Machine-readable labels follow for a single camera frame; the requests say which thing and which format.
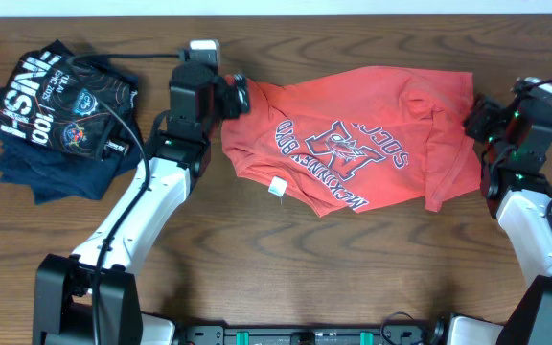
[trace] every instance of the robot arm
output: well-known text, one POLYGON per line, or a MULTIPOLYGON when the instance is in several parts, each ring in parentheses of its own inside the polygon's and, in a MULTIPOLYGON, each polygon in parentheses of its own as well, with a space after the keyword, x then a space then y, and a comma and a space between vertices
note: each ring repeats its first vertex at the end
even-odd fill
POLYGON ((481 193, 515 249, 527 292, 503 327, 453 315, 448 345, 552 344, 552 188, 540 174, 552 143, 552 85, 531 86, 539 81, 518 80, 506 107, 480 95, 465 123, 486 147, 481 193))
POLYGON ((69 258, 48 255, 35 278, 33 344, 92 344, 91 307, 73 300, 91 291, 101 274, 97 312, 104 344, 170 345, 173 322, 141 313, 135 274, 172 212, 189 195, 210 162, 210 138, 224 119, 250 109, 245 78, 233 85, 218 76, 219 44, 192 41, 170 79, 171 109, 157 116, 145 144, 149 187, 122 221, 96 269, 104 239, 136 198, 146 169, 133 181, 103 224, 69 258), (167 129, 159 129, 166 121, 167 129))
POLYGON ((552 277, 552 231, 546 219, 547 194, 509 191, 497 211, 497 222, 510 239, 525 282, 537 276, 552 277))
MULTIPOLYGON (((118 265, 125 272, 138 275, 154 240, 173 211, 191 192, 191 173, 177 162, 152 158, 149 161, 151 180, 146 195, 131 210, 111 243, 103 268, 118 265)), ((145 178, 144 164, 139 164, 131 185, 102 225, 72 252, 80 263, 95 265, 107 232, 121 216, 141 188, 145 178)))

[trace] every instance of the folded t-shirt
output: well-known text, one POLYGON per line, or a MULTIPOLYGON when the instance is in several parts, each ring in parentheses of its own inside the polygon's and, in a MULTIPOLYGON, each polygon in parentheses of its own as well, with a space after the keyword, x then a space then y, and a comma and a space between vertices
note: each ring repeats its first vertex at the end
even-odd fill
POLYGON ((286 193, 319 216, 478 189, 480 164, 463 121, 472 74, 365 67, 285 87, 248 81, 251 112, 222 126, 240 177, 286 193))
MULTIPOLYGON (((12 93, 16 90, 11 86, 0 89, 0 140, 3 149, 0 154, 0 172, 3 173, 1 182, 31 186, 35 204, 67 196, 101 199, 112 179, 135 168, 140 160, 140 149, 135 145, 131 145, 126 155, 104 154, 104 143, 110 135, 124 143, 132 143, 132 140, 109 113, 103 111, 91 114, 81 113, 80 107, 86 104, 92 105, 86 108, 88 110, 100 109, 101 106, 96 103, 95 98, 93 98, 95 102, 78 103, 79 109, 72 110, 78 100, 85 100, 87 95, 94 92, 91 90, 87 94, 88 91, 81 91, 83 87, 78 86, 74 78, 69 75, 69 67, 65 65, 64 60, 72 55, 73 53, 57 40, 41 51, 25 54, 12 73, 8 85, 12 85, 15 77, 19 76, 29 79, 19 78, 21 81, 18 85, 34 83, 38 85, 37 90, 30 90, 30 93, 35 93, 35 97, 30 99, 35 101, 34 106, 28 107, 26 113, 19 111, 16 114, 27 117, 26 122, 31 123, 29 127, 23 126, 23 121, 13 121, 9 117, 13 114, 9 109, 6 110, 5 104, 8 102, 6 98, 11 90, 12 93), (58 63, 54 63, 51 67, 36 60, 39 57, 52 58, 53 56, 62 59, 57 58, 58 63), (32 58, 36 65, 47 68, 48 71, 25 73, 36 68, 31 64, 25 65, 25 60, 29 58, 32 58), (56 84, 60 88, 53 87, 50 91, 45 91, 45 87, 51 84, 56 84), (34 126, 34 124, 40 116, 54 118, 52 127, 48 126, 50 134, 48 134, 47 143, 32 140, 32 132, 38 128, 38 125, 34 126)), ((129 128, 142 140, 132 116, 133 96, 137 94, 137 77, 117 71, 107 59, 102 57, 92 57, 86 61, 91 67, 82 67, 82 74, 86 78, 84 82, 97 89, 96 94, 100 97, 100 101, 112 102, 110 106, 114 107, 119 116, 125 119, 129 128)))

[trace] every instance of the orange t-shirt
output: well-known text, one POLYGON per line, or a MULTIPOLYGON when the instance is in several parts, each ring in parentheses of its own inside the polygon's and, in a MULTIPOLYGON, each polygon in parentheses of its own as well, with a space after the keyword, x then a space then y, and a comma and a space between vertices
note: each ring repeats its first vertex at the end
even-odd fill
POLYGON ((472 74, 365 67, 285 87, 248 81, 251 111, 225 121, 222 146, 239 177, 286 193, 318 216, 363 212, 478 189, 480 164, 463 121, 472 74))

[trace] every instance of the logo graphic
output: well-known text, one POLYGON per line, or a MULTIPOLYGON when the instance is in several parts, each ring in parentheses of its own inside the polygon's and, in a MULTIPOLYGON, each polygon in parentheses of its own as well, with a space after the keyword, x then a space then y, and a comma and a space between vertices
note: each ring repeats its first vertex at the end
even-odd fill
POLYGON ((331 155, 327 166, 348 181, 355 172, 369 163, 378 163, 385 156, 366 146, 358 147, 357 140, 352 140, 351 134, 341 121, 332 124, 332 128, 318 136, 306 139, 308 149, 315 156, 331 155))
POLYGON ((84 128, 78 126, 77 123, 70 123, 63 130, 63 143, 66 147, 79 147, 86 140, 84 136, 84 128))
POLYGON ((83 88, 74 103, 74 114, 80 116, 91 115, 97 109, 97 99, 87 89, 83 88))

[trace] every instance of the white wall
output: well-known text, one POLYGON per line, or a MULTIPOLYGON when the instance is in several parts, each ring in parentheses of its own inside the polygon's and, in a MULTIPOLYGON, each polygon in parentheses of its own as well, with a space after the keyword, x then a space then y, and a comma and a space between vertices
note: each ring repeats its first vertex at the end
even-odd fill
POLYGON ((552 0, 0 0, 0 16, 552 14, 552 0))

